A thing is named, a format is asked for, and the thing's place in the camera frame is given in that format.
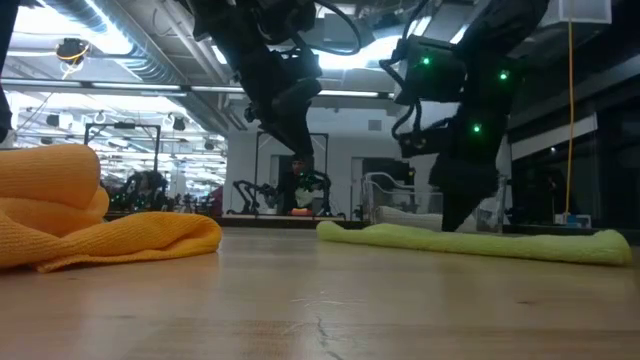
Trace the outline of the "grey microfiber towel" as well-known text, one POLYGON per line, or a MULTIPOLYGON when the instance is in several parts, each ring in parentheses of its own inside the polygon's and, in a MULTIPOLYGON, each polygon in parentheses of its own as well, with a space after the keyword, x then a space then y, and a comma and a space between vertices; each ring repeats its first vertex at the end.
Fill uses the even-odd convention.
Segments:
POLYGON ((394 224, 432 231, 440 231, 442 226, 442 216, 440 214, 415 214, 388 206, 380 206, 375 210, 374 215, 376 224, 394 224))

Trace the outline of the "lime green microfiber towel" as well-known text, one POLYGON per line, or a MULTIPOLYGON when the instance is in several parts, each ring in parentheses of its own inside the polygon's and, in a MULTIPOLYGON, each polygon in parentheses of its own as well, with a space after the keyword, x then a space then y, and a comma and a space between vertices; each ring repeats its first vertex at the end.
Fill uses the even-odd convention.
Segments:
POLYGON ((632 250, 622 234, 605 230, 593 235, 507 237, 489 233, 437 232, 395 224, 346 229, 332 221, 316 227, 319 240, 419 251, 507 257, 589 265, 629 266, 632 250))

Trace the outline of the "dark background robot station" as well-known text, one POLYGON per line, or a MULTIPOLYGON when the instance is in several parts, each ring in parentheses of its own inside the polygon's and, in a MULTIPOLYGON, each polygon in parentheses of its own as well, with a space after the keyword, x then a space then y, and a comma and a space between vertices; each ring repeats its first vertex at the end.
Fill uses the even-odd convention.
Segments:
POLYGON ((120 212, 167 211, 168 181, 157 171, 134 172, 110 195, 109 210, 120 212))

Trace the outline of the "background work table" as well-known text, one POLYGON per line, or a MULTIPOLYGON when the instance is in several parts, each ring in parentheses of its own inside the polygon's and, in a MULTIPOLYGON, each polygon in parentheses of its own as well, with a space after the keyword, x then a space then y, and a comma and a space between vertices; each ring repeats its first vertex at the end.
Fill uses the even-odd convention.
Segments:
POLYGON ((315 229, 320 222, 332 221, 340 225, 349 224, 343 217, 281 216, 229 214, 216 218, 222 227, 271 228, 271 229, 315 229))

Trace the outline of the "black background gantry frame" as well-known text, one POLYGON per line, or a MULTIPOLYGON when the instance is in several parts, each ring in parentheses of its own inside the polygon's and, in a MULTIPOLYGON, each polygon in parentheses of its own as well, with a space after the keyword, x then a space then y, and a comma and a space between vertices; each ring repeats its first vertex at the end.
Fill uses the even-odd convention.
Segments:
POLYGON ((97 123, 90 122, 85 124, 85 132, 83 138, 83 144, 89 145, 89 143, 101 132, 108 128, 112 127, 114 129, 120 130, 136 130, 136 129, 154 129, 156 131, 155 135, 151 135, 150 139, 154 142, 154 158, 153 158, 153 170, 158 171, 158 163, 159 163, 159 153, 160 153, 160 137, 161 137, 161 126, 160 125, 145 125, 145 124, 136 124, 135 122, 116 122, 116 123, 97 123))
POLYGON ((307 128, 302 130, 260 131, 256 138, 256 157, 259 157, 260 137, 270 135, 293 152, 289 168, 279 172, 275 187, 275 199, 281 204, 280 215, 291 215, 295 209, 310 209, 306 201, 298 202, 297 191, 323 192, 321 215, 331 215, 329 203, 331 181, 326 173, 314 168, 312 134, 307 128))

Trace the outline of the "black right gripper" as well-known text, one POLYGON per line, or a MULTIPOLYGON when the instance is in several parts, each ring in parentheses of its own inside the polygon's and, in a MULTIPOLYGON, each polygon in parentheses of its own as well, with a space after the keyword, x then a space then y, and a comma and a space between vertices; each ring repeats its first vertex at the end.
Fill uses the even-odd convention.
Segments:
POLYGON ((442 231, 455 232, 477 208, 480 197, 496 190, 496 156, 515 93, 514 62, 478 61, 467 66, 460 104, 447 126, 449 142, 429 177, 429 183, 444 193, 442 231))

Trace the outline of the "orange microfiber towel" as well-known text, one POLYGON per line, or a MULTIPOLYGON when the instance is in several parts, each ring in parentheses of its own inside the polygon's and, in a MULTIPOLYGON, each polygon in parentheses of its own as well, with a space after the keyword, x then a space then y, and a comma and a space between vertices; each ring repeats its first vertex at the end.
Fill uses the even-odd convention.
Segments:
POLYGON ((0 269, 155 261, 217 251, 211 218, 142 212, 106 221, 109 197, 85 145, 0 151, 0 269))

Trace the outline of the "person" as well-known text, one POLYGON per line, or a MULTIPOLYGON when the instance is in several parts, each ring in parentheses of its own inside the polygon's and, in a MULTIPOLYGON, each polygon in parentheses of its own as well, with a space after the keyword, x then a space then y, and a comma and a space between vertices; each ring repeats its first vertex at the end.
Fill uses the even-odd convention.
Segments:
POLYGON ((322 181, 312 175, 302 155, 294 155, 291 169, 282 173, 277 193, 282 201, 279 215, 290 215, 294 209, 311 209, 311 193, 322 188, 322 181))

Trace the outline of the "clear plastic bin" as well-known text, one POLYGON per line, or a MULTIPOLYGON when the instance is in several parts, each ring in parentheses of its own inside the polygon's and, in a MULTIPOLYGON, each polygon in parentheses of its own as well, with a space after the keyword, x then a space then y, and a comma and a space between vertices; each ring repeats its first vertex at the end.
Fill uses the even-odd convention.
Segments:
MULTIPOLYGON (((495 195, 484 199, 458 228, 458 232, 501 232, 505 216, 506 179, 499 177, 495 195)), ((430 186, 426 190, 405 185, 383 172, 367 173, 361 179, 362 216, 375 223, 375 210, 388 206, 415 214, 440 214, 443 218, 443 196, 430 186)))

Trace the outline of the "long ceiling light bar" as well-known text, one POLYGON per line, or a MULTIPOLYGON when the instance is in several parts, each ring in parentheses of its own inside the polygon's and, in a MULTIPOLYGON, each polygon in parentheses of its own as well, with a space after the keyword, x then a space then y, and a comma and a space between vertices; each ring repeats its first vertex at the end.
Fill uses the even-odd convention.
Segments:
POLYGON ((57 80, 38 78, 0 78, 0 84, 6 89, 16 89, 17 91, 120 91, 147 94, 151 96, 169 96, 173 93, 180 95, 186 93, 216 93, 216 94, 242 94, 245 91, 237 86, 218 85, 182 85, 182 84, 151 84, 151 83, 128 83, 128 82, 105 82, 105 81, 77 81, 77 80, 57 80))

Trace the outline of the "blue white box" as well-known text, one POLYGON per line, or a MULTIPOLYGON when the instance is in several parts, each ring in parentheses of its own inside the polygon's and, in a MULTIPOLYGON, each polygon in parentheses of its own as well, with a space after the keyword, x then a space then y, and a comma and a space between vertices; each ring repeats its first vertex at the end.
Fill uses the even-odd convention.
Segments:
POLYGON ((583 229, 590 229, 592 227, 591 216, 588 214, 555 214, 554 224, 583 229))

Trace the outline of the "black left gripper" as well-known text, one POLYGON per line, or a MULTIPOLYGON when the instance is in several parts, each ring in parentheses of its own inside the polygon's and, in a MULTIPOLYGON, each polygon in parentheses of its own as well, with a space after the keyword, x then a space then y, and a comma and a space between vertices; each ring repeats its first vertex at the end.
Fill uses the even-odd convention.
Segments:
POLYGON ((260 122, 261 130, 295 154, 312 155, 306 116, 321 90, 321 71, 299 32, 287 29, 284 34, 294 46, 281 52, 269 49, 256 29, 234 30, 232 67, 249 99, 245 120, 260 122))

